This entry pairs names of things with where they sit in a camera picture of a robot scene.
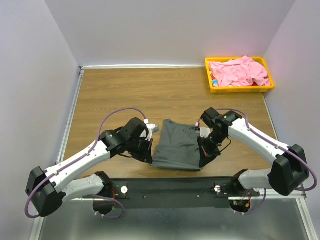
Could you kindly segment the grey t shirt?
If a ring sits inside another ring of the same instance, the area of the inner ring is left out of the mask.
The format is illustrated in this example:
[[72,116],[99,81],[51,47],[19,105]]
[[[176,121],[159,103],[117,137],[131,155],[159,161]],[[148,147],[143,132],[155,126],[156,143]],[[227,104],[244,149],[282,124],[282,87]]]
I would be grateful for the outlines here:
[[198,136],[194,125],[165,119],[150,165],[160,169],[199,172],[202,168]]

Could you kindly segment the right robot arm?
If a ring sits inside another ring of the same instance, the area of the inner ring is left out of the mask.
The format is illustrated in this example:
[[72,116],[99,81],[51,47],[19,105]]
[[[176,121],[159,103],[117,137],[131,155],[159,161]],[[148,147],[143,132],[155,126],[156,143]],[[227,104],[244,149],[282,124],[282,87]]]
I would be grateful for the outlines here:
[[226,139],[242,142],[270,165],[270,168],[261,170],[243,169],[231,177],[224,189],[234,195],[241,196],[247,190],[258,188],[273,189],[282,196],[289,196],[309,178],[310,171],[301,146],[289,146],[268,136],[251,125],[243,113],[230,110],[220,114],[211,107],[200,118],[209,131],[207,135],[201,134],[197,140],[201,168],[221,155],[219,147]]

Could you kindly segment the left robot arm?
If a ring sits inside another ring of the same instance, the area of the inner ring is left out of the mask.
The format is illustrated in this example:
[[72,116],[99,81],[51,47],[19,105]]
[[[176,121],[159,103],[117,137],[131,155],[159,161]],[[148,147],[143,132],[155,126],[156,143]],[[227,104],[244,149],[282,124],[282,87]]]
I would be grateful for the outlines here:
[[32,218],[32,204],[37,217],[47,217],[57,211],[63,203],[86,196],[110,198],[116,196],[112,180],[103,171],[78,178],[92,167],[120,156],[125,152],[135,160],[152,163],[153,135],[158,132],[156,124],[148,119],[132,118],[125,126],[114,130],[99,131],[97,139],[69,159],[42,169],[34,168],[28,178],[28,199],[25,215]]

